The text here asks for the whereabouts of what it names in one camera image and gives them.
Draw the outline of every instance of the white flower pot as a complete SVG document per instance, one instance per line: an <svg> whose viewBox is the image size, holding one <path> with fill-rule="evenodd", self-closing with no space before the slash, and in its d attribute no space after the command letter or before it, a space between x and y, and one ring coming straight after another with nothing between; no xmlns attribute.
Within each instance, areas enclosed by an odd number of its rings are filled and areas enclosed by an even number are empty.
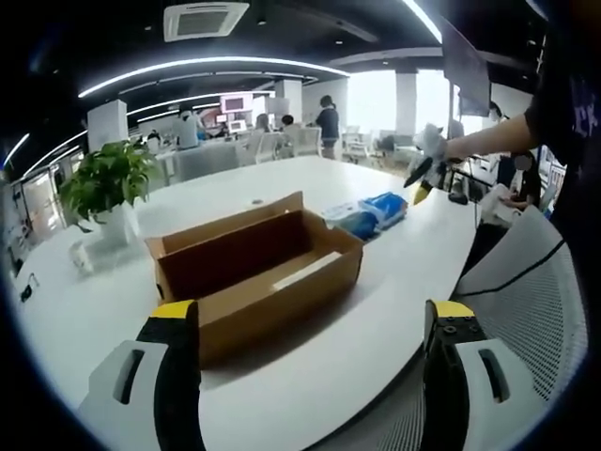
<svg viewBox="0 0 601 451"><path fill-rule="evenodd" d="M111 247L125 246L128 243L128 218L123 206L98 214L102 240Z"/></svg>

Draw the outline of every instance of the cardboard box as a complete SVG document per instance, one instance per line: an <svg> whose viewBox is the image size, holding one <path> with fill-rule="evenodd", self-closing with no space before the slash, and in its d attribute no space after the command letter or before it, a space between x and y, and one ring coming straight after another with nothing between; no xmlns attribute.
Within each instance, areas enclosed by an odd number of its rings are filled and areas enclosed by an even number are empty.
<svg viewBox="0 0 601 451"><path fill-rule="evenodd" d="M302 193L146 243L162 303L198 301L201 367L352 288L363 246L305 210Z"/></svg>

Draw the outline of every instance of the green plant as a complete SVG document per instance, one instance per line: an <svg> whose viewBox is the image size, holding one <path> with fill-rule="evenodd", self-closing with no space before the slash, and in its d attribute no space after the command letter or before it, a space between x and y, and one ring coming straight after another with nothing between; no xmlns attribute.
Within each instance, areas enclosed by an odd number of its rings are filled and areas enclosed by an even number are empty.
<svg viewBox="0 0 601 451"><path fill-rule="evenodd" d="M129 141L110 143L85 155L77 171L58 189L63 208L77 219L102 224L98 214L136 197L147 200L150 177L157 174L156 160L146 145ZM77 224L83 232L90 230Z"/></svg>

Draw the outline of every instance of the white pillar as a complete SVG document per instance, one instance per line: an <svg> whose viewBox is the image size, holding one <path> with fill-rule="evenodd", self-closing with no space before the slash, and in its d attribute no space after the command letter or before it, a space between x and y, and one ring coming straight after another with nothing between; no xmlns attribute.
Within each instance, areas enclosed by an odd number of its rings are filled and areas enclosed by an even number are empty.
<svg viewBox="0 0 601 451"><path fill-rule="evenodd" d="M396 132L413 136L417 118L417 74L396 74Z"/></svg>
<svg viewBox="0 0 601 451"><path fill-rule="evenodd" d="M107 143L129 138L128 105L111 101L87 112L87 143L90 152L96 152Z"/></svg>
<svg viewBox="0 0 601 451"><path fill-rule="evenodd" d="M275 82L275 97L288 99L288 113L295 122L302 122L302 82L299 80L280 80Z"/></svg>

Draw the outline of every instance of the ceiling air conditioner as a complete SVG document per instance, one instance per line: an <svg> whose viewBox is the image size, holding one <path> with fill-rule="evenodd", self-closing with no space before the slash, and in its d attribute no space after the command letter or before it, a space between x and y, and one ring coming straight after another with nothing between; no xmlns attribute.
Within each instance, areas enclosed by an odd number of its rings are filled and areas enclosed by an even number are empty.
<svg viewBox="0 0 601 451"><path fill-rule="evenodd" d="M248 3L190 3L165 8L165 42L228 36L248 9Z"/></svg>

